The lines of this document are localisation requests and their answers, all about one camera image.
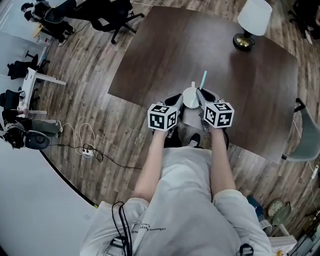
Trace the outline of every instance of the white cube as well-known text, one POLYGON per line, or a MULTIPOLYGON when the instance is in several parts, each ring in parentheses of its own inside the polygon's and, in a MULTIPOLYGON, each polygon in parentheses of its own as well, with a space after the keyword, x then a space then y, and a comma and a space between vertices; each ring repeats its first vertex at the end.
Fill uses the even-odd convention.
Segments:
POLYGON ((148 109, 148 127, 168 131, 177 124, 178 109, 172 106, 152 104, 148 109))
POLYGON ((230 127, 234 113, 234 109, 228 102, 206 103, 203 119, 214 128, 230 127))

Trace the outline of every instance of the cup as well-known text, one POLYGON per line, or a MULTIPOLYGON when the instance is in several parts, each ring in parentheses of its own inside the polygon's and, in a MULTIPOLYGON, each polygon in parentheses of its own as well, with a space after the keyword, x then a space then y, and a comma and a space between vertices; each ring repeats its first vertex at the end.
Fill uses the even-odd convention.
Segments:
POLYGON ((197 100, 197 88, 195 82, 191 83, 191 87, 185 89, 182 93, 183 104, 189 109, 196 109, 199 107, 199 102, 197 100))

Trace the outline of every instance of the wood plank flooring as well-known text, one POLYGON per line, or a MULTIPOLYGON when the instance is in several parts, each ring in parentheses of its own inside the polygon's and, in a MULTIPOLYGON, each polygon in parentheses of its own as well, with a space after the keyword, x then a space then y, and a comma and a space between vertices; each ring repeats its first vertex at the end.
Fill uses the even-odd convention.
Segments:
MULTIPOLYGON (((148 14, 150 6, 171 6, 208 12, 225 19, 237 21, 245 0, 137 0, 133 3, 135 13, 148 14)), ((266 36, 293 54, 299 64, 298 95, 306 103, 314 120, 319 120, 320 96, 320 46, 309 44, 301 37, 295 24, 289 23, 288 10, 294 0, 269 0, 273 13, 266 36)), ((138 29, 138 18, 131 25, 138 29)), ((79 31, 87 21, 72 20, 79 31)), ((115 72, 130 44, 133 34, 122 29, 116 37, 117 44, 110 43, 112 34, 96 31, 90 24, 68 39, 59 48, 55 41, 48 51, 51 61, 47 74, 67 82, 67 86, 46 82, 40 86, 39 109, 48 111, 48 118, 70 123, 75 131, 75 143, 80 145, 79 126, 89 123, 94 131, 96 147, 112 160, 123 166, 142 167, 151 141, 151 132, 146 123, 146 109, 117 97, 108 95, 115 72)), ((294 120, 301 131, 300 114, 294 120)), ((186 144, 194 130, 186 125, 179 127, 180 137, 186 144)), ((94 144, 91 129, 84 125, 80 134, 82 141, 94 144)), ((210 147, 210 137, 201 134, 201 145, 210 147)), ((292 124, 287 143, 287 152, 299 141, 292 124)), ((72 129, 64 127, 57 143, 74 144, 72 129)), ((99 204, 104 200, 114 203, 127 200, 134 189, 139 169, 123 168, 106 157, 103 162, 85 158, 69 147, 51 146, 46 155, 66 178, 83 194, 99 204)), ((318 177, 309 183, 312 171, 307 163, 282 161, 280 165, 248 152, 235 145, 228 150, 229 160, 237 188, 245 195, 254 197, 266 208, 277 198, 291 201, 290 220, 285 224, 296 237, 308 221, 305 214, 315 210, 312 201, 320 208, 318 177)))

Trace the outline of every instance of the lamp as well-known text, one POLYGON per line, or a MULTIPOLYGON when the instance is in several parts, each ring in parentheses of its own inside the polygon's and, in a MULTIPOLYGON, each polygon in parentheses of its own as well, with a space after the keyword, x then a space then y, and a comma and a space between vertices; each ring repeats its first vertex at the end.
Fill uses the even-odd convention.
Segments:
POLYGON ((250 51, 254 44, 251 35, 263 36, 270 20, 272 7, 265 0, 247 0, 238 16, 244 33, 233 37, 233 44, 242 51, 250 51))

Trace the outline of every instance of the dark wood tabletop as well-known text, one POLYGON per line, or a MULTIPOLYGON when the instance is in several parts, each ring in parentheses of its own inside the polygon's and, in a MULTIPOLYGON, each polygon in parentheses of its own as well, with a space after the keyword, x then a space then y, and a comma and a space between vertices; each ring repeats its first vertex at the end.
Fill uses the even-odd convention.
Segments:
POLYGON ((149 108, 195 81, 235 110, 230 142, 279 163, 297 93, 297 59, 264 36, 237 50, 239 24, 206 13, 154 6, 129 45, 109 94, 149 108))

